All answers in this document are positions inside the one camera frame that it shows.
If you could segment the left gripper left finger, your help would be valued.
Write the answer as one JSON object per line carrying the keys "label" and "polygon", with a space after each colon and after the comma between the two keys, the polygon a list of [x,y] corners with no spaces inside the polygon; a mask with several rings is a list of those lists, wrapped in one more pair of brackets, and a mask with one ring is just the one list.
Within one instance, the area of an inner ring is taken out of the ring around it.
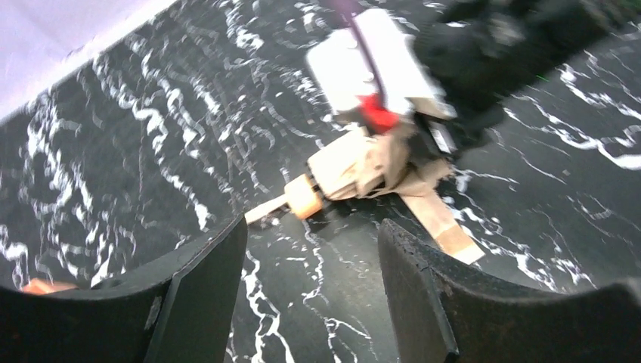
{"label": "left gripper left finger", "polygon": [[1,290],[3,362],[221,362],[245,259],[238,216],[89,289]]}

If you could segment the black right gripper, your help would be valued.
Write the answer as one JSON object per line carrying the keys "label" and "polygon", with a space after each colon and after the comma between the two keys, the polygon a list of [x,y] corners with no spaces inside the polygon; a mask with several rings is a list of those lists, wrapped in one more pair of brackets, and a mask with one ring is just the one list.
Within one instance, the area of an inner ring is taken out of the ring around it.
{"label": "black right gripper", "polygon": [[454,118],[424,116],[430,152],[459,155],[488,142],[503,99],[627,22],[624,1],[454,1],[425,23],[413,52],[444,90]]}

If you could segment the beige and black folding umbrella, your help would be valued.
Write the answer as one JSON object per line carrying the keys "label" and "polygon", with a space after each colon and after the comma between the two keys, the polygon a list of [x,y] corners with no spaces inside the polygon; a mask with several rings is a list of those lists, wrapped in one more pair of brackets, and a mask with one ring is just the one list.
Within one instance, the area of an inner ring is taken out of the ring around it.
{"label": "beige and black folding umbrella", "polygon": [[309,157],[309,172],[286,184],[279,197],[247,212],[246,222],[263,219],[282,206],[298,219],[307,219],[322,210],[324,200],[397,194],[444,253],[466,264],[482,258],[482,249],[435,191],[451,173],[448,162],[438,159],[412,166],[409,156],[400,135],[370,136],[365,128],[354,129]]}

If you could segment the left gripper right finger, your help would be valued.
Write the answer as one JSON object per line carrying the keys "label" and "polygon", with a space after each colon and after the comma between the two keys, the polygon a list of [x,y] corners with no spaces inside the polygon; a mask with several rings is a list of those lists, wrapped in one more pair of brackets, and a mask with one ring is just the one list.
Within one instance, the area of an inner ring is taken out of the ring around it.
{"label": "left gripper right finger", "polygon": [[638,362],[640,281],[576,294],[489,275],[386,219],[379,264],[402,362]]}

